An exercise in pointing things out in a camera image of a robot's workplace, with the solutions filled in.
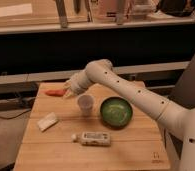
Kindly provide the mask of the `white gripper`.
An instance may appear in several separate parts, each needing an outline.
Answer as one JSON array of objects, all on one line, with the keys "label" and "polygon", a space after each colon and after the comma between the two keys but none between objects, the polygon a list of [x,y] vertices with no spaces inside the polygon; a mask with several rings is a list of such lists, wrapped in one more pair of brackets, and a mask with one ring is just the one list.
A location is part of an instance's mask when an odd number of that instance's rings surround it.
[{"label": "white gripper", "polygon": [[74,95],[82,94],[87,91],[90,86],[91,81],[87,77],[86,72],[84,70],[75,73],[70,77],[69,80],[64,83],[63,88],[67,89],[67,91],[63,95],[63,98],[71,98]]}]

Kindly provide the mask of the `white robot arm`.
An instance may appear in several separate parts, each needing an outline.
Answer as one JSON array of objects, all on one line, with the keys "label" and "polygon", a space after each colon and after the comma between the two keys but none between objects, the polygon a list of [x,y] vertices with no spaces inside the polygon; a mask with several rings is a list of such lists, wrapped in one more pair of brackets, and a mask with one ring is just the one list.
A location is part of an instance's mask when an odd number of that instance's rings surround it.
[{"label": "white robot arm", "polygon": [[183,146],[178,171],[195,171],[195,108],[183,107],[119,77],[108,59],[91,61],[74,73],[65,82],[66,95],[82,94],[96,83],[112,89],[180,139]]}]

